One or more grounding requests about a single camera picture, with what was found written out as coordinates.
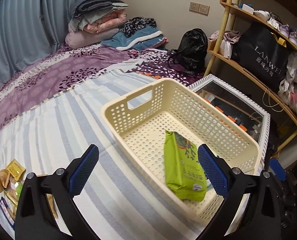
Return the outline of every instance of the shelving unit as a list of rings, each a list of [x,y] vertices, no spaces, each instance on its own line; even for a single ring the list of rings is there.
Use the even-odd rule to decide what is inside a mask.
[[[275,1],[279,2],[282,6],[289,9],[290,11],[292,11],[292,13],[297,17],[297,4],[295,3],[294,0],[275,0]],[[260,18],[256,17],[255,15],[250,14],[250,13],[240,9],[237,5],[234,5],[232,3],[232,0],[220,0],[219,2],[225,8],[224,17],[223,17],[221,29],[219,31],[219,36],[218,36],[219,38],[217,39],[217,41],[213,41],[213,42],[211,42],[211,44],[209,44],[208,52],[211,53],[212,56],[211,56],[211,59],[209,61],[208,66],[207,66],[205,76],[210,73],[210,70],[211,70],[211,67],[212,67],[212,65],[214,63],[215,58],[219,58],[220,60],[226,62],[227,64],[229,64],[230,66],[232,66],[233,68],[238,70],[240,73],[242,73],[244,76],[246,76],[252,82],[254,82],[256,85],[258,85],[263,91],[267,92],[268,96],[270,98],[272,98],[276,103],[279,104],[281,109],[283,109],[285,111],[285,113],[292,119],[292,121],[297,126],[297,116],[296,116],[296,114],[290,109],[289,106],[287,106],[286,104],[284,104],[282,102],[282,100],[279,98],[279,96],[276,93],[274,93],[271,89],[269,89],[265,84],[263,84],[252,73],[250,73],[249,71],[244,69],[242,66],[240,66],[237,62],[235,62],[233,60],[226,59],[221,54],[218,53],[219,47],[220,47],[221,42],[222,42],[221,38],[223,38],[223,36],[224,36],[225,29],[226,29],[226,27],[228,25],[229,25],[229,27],[228,27],[229,29],[233,28],[235,17],[243,19],[243,20],[245,20],[245,21],[247,21],[249,23],[259,22],[259,23],[265,25],[272,33],[275,33],[278,36],[285,39],[285,41],[287,43],[287,47],[291,48],[295,52],[297,52],[297,46],[295,46],[293,43],[291,43],[289,41],[288,37],[281,34],[277,29],[275,29],[274,27],[272,27],[268,23],[262,21]],[[227,24],[228,17],[229,17],[230,14],[233,17],[231,18],[231,22],[229,24]],[[297,135],[297,130],[287,140],[285,140],[279,146],[278,150],[281,150],[283,147],[285,147],[296,135]]]

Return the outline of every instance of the floral blanket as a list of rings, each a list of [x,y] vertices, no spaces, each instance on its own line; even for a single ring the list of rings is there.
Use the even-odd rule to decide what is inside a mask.
[[[71,50],[64,46],[49,57],[16,73],[0,88],[0,130],[23,112],[74,88],[84,81],[121,69],[161,78],[174,78],[188,86],[202,76],[190,76],[179,65],[168,65],[165,51],[118,51],[99,44]]]

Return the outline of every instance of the basket handle opening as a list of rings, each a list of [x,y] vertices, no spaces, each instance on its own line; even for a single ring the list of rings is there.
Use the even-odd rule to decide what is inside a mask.
[[[129,110],[133,110],[135,108],[138,108],[139,106],[149,102],[153,97],[153,92],[150,89],[149,91],[145,93],[141,93],[140,95],[133,97],[132,99],[127,101],[127,108]]]

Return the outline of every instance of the plastic basket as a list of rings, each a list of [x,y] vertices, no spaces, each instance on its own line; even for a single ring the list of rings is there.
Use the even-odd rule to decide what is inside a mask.
[[[149,100],[130,109],[130,101],[136,98],[143,102],[142,95],[150,91]],[[177,131],[197,147],[206,143],[230,167],[239,167],[244,173],[255,174],[258,169],[258,144],[227,116],[173,79],[160,79],[107,103],[102,115],[118,146],[154,189],[182,214],[205,225],[223,198],[211,189],[202,202],[182,201],[165,185],[165,130]]]

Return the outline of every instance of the purple shoe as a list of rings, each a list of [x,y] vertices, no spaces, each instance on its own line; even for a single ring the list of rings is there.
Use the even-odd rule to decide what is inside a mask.
[[[290,42],[292,42],[295,46],[297,46],[297,34],[296,32],[291,32],[289,36]]]
[[[288,38],[288,36],[290,35],[290,27],[288,25],[281,25],[280,33]]]

